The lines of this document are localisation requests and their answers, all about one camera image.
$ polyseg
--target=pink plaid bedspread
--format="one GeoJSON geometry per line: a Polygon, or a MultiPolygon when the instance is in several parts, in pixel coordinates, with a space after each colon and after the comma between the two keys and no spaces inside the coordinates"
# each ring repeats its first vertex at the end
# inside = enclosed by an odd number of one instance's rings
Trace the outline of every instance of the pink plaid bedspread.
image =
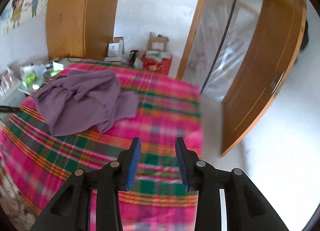
{"type": "MultiPolygon", "coordinates": [[[[21,112],[0,137],[1,158],[15,184],[38,213],[77,168],[100,169],[140,137],[142,154],[130,192],[120,192],[124,230],[193,230],[197,194],[181,183],[175,139],[201,156],[202,127],[196,86],[145,71],[82,60],[62,71],[113,70],[123,91],[139,95],[137,117],[115,122],[100,134],[95,127],[70,136],[52,137],[28,97],[21,112]]],[[[92,196],[91,230],[95,230],[96,195],[92,196]]]]}

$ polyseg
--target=white paper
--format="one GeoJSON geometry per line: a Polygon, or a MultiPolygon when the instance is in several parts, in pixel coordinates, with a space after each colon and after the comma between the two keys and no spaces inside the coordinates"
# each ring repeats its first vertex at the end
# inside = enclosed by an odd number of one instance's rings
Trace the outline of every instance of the white paper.
{"type": "Polygon", "coordinates": [[[52,62],[52,65],[53,65],[53,70],[63,70],[64,69],[63,64],[57,63],[55,61],[52,62]]]}
{"type": "Polygon", "coordinates": [[[163,51],[164,50],[164,43],[157,43],[157,42],[152,43],[152,49],[163,51]]]}

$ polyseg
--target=cardboard box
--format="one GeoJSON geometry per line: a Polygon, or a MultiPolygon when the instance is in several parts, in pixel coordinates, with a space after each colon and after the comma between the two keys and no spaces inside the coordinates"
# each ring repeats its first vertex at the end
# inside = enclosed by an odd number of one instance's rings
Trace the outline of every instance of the cardboard box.
{"type": "Polygon", "coordinates": [[[115,37],[109,44],[108,55],[104,61],[120,61],[124,50],[124,38],[115,37]]]}
{"type": "Polygon", "coordinates": [[[149,37],[148,50],[166,51],[167,50],[167,37],[149,37]]]}

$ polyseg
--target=metal screw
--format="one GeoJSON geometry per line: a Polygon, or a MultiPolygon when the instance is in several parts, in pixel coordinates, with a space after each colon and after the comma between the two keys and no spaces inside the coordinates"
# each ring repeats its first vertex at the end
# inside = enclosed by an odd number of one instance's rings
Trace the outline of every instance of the metal screw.
{"type": "Polygon", "coordinates": [[[197,166],[205,167],[205,162],[204,161],[197,161],[197,166]]]}
{"type": "Polygon", "coordinates": [[[119,165],[120,165],[120,163],[119,163],[118,161],[110,162],[110,166],[111,166],[112,168],[116,168],[116,167],[118,167],[119,165]]]}
{"type": "Polygon", "coordinates": [[[234,173],[235,175],[242,175],[243,171],[242,171],[241,169],[239,169],[239,168],[235,168],[235,169],[233,170],[233,173],[234,173]]]}
{"type": "Polygon", "coordinates": [[[83,174],[83,170],[81,170],[81,169],[78,169],[75,171],[76,176],[81,176],[82,174],[83,174]]]}

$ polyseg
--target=poster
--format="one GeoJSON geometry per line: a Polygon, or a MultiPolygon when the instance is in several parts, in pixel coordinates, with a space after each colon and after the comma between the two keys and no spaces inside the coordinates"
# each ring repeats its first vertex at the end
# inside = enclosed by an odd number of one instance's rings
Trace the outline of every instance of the poster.
{"type": "Polygon", "coordinates": [[[48,0],[10,0],[0,16],[1,34],[6,34],[22,23],[45,15],[48,0]]]}

